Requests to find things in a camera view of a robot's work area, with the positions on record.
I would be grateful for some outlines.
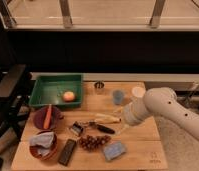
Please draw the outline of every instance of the red apple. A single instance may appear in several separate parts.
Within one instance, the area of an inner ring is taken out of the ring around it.
[[[75,100],[75,94],[72,91],[66,91],[63,93],[63,100],[65,102],[72,102]]]

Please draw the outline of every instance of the red bowl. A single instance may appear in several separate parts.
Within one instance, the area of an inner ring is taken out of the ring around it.
[[[33,122],[36,128],[46,130],[43,128],[44,120],[46,117],[48,106],[44,106],[36,111]],[[52,130],[56,127],[58,121],[62,118],[61,111],[56,107],[52,106],[52,119],[50,122],[49,129]]]
[[[50,152],[46,156],[42,156],[41,154],[38,154],[38,147],[40,147],[40,146],[29,146],[29,151],[33,157],[40,159],[40,160],[47,160],[47,159],[51,158],[56,153],[57,147],[58,147],[56,134],[54,134],[54,140],[50,147]]]

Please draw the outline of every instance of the green tray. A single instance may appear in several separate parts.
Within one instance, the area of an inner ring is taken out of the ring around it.
[[[63,101],[62,94],[65,91],[73,91],[76,95],[75,101]],[[75,108],[80,107],[82,99],[83,76],[81,74],[39,76],[35,82],[29,105],[34,108],[48,104],[56,105],[59,108]]]

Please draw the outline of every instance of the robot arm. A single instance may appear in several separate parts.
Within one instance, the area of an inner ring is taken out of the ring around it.
[[[142,98],[135,98],[124,107],[125,121],[134,126],[151,114],[159,114],[178,124],[199,141],[199,115],[180,105],[176,97],[170,88],[150,89]]]

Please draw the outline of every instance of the dark background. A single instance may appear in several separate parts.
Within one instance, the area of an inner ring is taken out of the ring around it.
[[[30,71],[199,73],[199,32],[5,31],[0,66]]]

